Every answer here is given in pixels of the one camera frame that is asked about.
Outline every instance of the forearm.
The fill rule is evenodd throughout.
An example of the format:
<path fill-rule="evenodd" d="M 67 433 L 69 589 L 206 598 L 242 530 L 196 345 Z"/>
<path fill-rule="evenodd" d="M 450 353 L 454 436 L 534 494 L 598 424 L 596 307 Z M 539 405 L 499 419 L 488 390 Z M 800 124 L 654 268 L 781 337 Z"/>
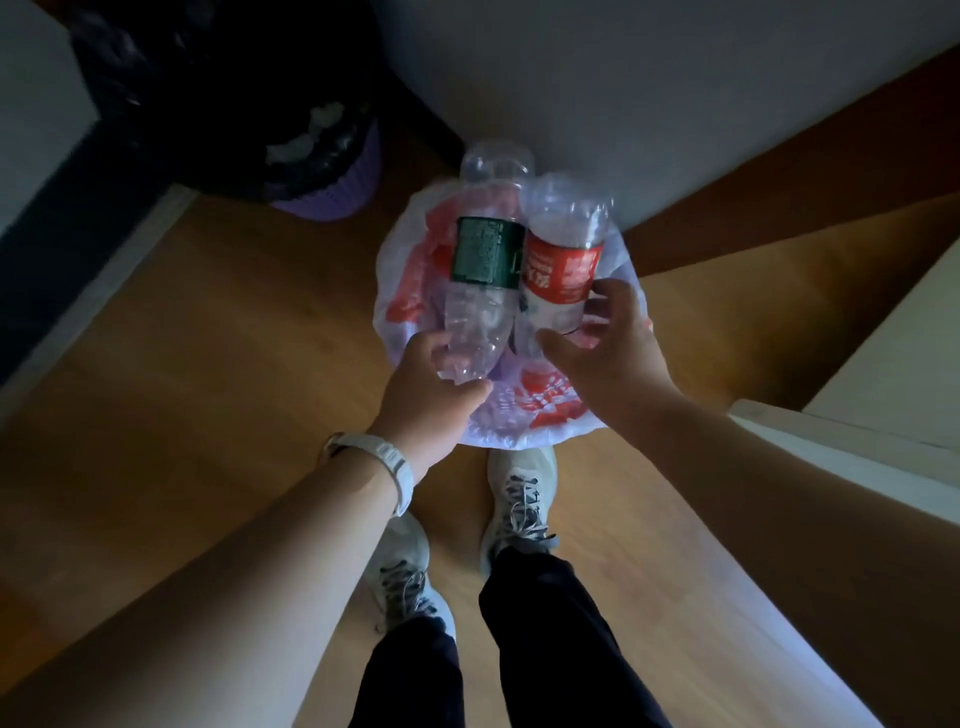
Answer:
<path fill-rule="evenodd" d="M 956 617 L 937 605 L 956 603 L 960 529 L 688 400 L 654 409 L 626 439 L 841 676 L 878 710 L 884 686 L 935 693 L 954 659 Z"/>
<path fill-rule="evenodd" d="M 14 688 L 0 723 L 289 725 L 395 506 L 346 450 Z"/>

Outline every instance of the shoelace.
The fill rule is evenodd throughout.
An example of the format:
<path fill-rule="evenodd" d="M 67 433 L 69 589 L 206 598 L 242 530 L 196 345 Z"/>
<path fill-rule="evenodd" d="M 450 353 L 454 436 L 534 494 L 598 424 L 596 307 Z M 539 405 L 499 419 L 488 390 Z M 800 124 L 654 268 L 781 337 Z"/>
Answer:
<path fill-rule="evenodd" d="M 549 547 L 556 545 L 554 542 L 558 540 L 557 537 L 546 535 L 546 523 L 540 518 L 540 490 L 537 485 L 535 477 L 510 476 L 504 494 L 511 505 L 500 526 L 501 539 L 520 538 Z"/>
<path fill-rule="evenodd" d="M 435 617 L 437 608 L 423 595 L 426 573 L 414 569 L 405 559 L 380 570 L 380 583 L 386 597 L 387 628 L 393 628 L 413 615 Z"/>

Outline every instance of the black garbage bag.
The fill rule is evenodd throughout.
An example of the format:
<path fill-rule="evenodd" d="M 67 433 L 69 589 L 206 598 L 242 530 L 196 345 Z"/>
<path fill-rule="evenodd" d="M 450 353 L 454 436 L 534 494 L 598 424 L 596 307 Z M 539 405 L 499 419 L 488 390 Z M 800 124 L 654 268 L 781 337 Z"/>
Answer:
<path fill-rule="evenodd" d="M 359 0 L 85 0 L 68 18 L 104 123 L 172 179 L 247 200 L 336 182 L 382 79 Z"/>

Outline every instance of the plastic bottle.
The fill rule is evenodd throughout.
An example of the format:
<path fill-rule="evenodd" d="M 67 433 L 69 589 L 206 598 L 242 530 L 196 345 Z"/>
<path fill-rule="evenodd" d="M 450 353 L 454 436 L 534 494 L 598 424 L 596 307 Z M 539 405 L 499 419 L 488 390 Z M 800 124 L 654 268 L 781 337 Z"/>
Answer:
<path fill-rule="evenodd" d="M 522 198 L 534 175 L 533 154 L 508 141 L 467 150 L 460 176 L 457 247 L 446 294 L 445 327 L 456 383 L 488 375 L 514 327 L 526 234 Z"/>
<path fill-rule="evenodd" d="M 524 207 L 529 230 L 514 346 L 521 356 L 539 359 L 539 328 L 566 334 L 583 322 L 613 201 L 572 175 L 551 173 L 536 180 Z"/>

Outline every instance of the left hand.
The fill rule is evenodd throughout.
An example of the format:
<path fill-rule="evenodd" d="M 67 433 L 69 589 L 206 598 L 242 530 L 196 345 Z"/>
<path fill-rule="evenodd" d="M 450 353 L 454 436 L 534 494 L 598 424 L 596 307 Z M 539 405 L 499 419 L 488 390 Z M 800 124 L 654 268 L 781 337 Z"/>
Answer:
<path fill-rule="evenodd" d="M 447 368 L 447 331 L 423 331 L 407 343 L 373 420 L 371 435 L 403 453 L 417 482 L 447 457 L 467 429 L 467 419 L 493 389 L 489 379 L 456 385 L 440 379 Z"/>

